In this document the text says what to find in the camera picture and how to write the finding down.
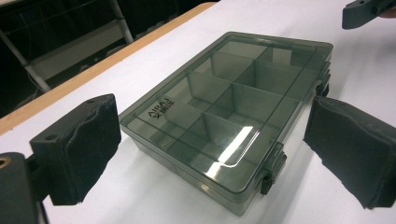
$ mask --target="transparent lid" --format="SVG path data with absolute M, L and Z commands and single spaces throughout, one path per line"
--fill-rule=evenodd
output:
M 233 201 L 327 75 L 332 45 L 227 33 L 120 115 L 121 128 Z

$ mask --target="gray plastic box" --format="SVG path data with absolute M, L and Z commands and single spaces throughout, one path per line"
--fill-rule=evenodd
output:
M 227 33 L 120 114 L 137 146 L 238 216 L 271 188 L 332 45 Z

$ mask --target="tackle box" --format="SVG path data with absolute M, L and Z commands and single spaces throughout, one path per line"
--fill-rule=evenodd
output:
M 120 114 L 150 157 L 238 216 L 283 168 L 283 141 L 326 90 L 332 45 L 230 32 Z

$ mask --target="white table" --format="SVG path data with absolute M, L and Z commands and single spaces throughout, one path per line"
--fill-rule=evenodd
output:
M 113 92 L 119 113 L 228 31 L 334 44 L 329 97 L 396 126 L 396 20 L 341 28 L 343 1 L 222 0 L 125 58 L 0 137 L 0 152 L 32 152 L 28 141 L 82 101 Z M 287 165 L 265 197 L 236 217 L 141 152 L 119 150 L 85 201 L 45 205 L 52 223 L 395 223 L 396 206 L 363 209 L 303 142 L 307 108 L 285 145 Z

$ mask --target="wooden table edge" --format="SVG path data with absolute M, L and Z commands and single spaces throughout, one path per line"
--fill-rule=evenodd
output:
M 174 30 L 184 22 L 194 18 L 195 16 L 197 16 L 198 14 L 207 10 L 208 8 L 212 7 L 215 4 L 216 3 L 214 2 L 202 3 L 201 5 L 175 18 L 174 20 L 169 21 L 168 23 L 154 30 L 148 35 L 145 35 L 144 37 L 136 40 L 131 45 L 125 47 L 124 49 L 118 51 L 117 53 L 111 55 L 110 57 L 102 60 L 98 64 L 87 69 L 86 71 L 67 80 L 62 85 L 43 94 L 42 96 L 33 100 L 31 103 L 24 105 L 21 108 L 1 118 L 0 135 L 12 130 L 17 125 L 23 123 L 24 121 L 28 120 L 38 112 L 42 111 L 43 109 L 47 108 L 48 106 L 62 99 L 68 93 L 76 90 L 77 88 L 87 83 L 91 79 L 99 76 L 111 66 L 115 65 L 116 63 L 119 63 L 124 58 L 137 52 L 138 50 L 142 49 L 143 47 L 155 41 L 156 39 L 160 38 L 161 36 L 166 35 L 167 33 Z

